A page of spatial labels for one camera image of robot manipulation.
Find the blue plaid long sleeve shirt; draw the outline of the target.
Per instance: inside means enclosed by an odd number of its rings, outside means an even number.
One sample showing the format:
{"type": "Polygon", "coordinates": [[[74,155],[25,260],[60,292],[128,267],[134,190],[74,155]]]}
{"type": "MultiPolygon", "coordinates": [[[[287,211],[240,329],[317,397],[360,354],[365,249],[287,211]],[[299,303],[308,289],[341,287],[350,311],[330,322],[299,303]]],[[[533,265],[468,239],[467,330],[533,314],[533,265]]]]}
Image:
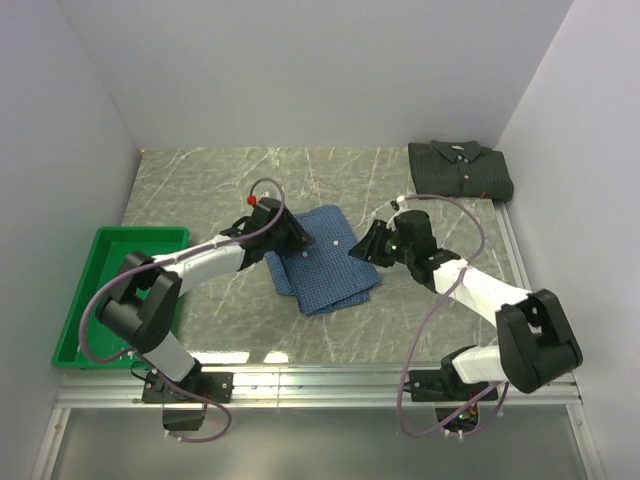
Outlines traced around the blue plaid long sleeve shirt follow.
{"type": "Polygon", "coordinates": [[[291,258],[265,255],[276,292],[294,297],[307,316],[367,302],[381,276],[372,265],[349,255],[357,239],[341,209],[323,205],[296,219],[314,243],[291,258]]]}

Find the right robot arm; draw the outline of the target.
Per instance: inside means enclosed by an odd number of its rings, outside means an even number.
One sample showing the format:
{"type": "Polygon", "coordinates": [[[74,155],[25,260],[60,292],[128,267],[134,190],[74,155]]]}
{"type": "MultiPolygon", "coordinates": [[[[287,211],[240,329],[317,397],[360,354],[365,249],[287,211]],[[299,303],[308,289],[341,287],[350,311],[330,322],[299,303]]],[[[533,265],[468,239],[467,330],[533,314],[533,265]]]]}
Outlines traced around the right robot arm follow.
{"type": "Polygon", "coordinates": [[[379,267],[405,266],[418,284],[452,298],[495,328],[496,344],[463,347],[445,356],[437,370],[410,371],[410,383],[435,401],[463,400],[501,382],[532,393],[583,363],[553,292],[511,286],[439,247],[423,211],[405,211],[391,222],[375,221],[349,254],[379,267]]]}

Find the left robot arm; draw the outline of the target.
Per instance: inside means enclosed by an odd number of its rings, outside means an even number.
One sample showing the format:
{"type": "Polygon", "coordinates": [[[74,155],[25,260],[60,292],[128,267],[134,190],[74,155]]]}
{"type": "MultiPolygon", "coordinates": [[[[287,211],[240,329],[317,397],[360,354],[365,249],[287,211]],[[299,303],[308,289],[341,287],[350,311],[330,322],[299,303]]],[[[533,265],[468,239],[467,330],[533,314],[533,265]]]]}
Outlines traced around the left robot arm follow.
{"type": "Polygon", "coordinates": [[[181,297],[217,276],[247,269],[270,252],[292,257],[313,243],[283,202],[255,200],[250,215],[209,241],[172,254],[128,255],[96,317],[166,378],[170,395],[192,401],[204,393],[204,376],[200,362],[172,333],[181,297]]]}

